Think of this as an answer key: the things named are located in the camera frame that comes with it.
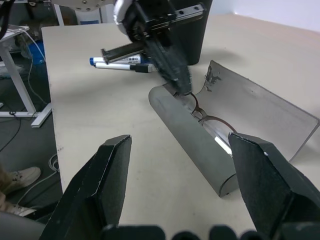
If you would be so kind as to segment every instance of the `shoe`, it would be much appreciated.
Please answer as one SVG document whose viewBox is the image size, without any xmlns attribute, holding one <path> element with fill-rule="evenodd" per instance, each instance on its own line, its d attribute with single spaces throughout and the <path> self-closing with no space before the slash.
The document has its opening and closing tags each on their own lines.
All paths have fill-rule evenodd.
<svg viewBox="0 0 320 240">
<path fill-rule="evenodd" d="M 24 217 L 29 214 L 32 214 L 35 211 L 36 211 L 35 209 L 19 206 L 16 204 L 16 205 L 13 205 L 13 208 L 11 209 L 10 213 Z"/>
<path fill-rule="evenodd" d="M 9 172 L 12 182 L 2 192 L 7 195 L 33 184 L 41 175 L 40 168 L 34 166 L 21 171 Z"/>
</svg>

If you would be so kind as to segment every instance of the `table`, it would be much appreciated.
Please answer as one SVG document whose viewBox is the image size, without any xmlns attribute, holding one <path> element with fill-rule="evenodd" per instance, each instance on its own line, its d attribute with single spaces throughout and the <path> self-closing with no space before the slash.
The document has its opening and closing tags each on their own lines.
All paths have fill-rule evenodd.
<svg viewBox="0 0 320 240">
<path fill-rule="evenodd" d="M 89 58 L 99 56 L 101 48 L 129 42 L 115 25 L 53 26 L 42 33 L 63 190 L 106 139 L 131 134 L 120 224 L 157 224 L 168 239 L 187 229 L 207 239 L 215 224 L 227 224 L 238 234 L 254 229 L 240 191 L 219 198 L 150 106 L 149 91 L 164 83 L 157 73 L 90 66 Z M 200 91 L 214 60 L 320 117 L 319 40 L 311 31 L 213 16 L 200 62 L 190 67 L 193 91 Z M 320 188 L 319 133 L 309 143 L 294 165 Z"/>
<path fill-rule="evenodd" d="M 27 26 L 24 26 L 23 28 L 25 29 L 25 31 L 29 29 L 29 27 Z M 31 101 L 25 84 L 22 81 L 18 70 L 16 69 L 15 62 L 12 59 L 8 48 L 4 45 L 4 42 L 6 40 L 23 33 L 21 28 L 15 29 L 13 31 L 14 32 L 8 30 L 3 36 L 3 38 L 0 40 L 0 56 L 5 64 L 5 67 L 7 68 L 8 73 L 11 76 L 13 84 L 19 93 L 19 96 L 25 106 L 26 111 L 17 111 L 14 114 L 10 111 L 0 111 L 0 118 L 35 118 L 35 120 L 31 123 L 31 127 L 40 128 L 52 111 L 51 103 L 48 103 L 41 112 L 36 111 L 36 108 L 33 102 Z"/>
</svg>

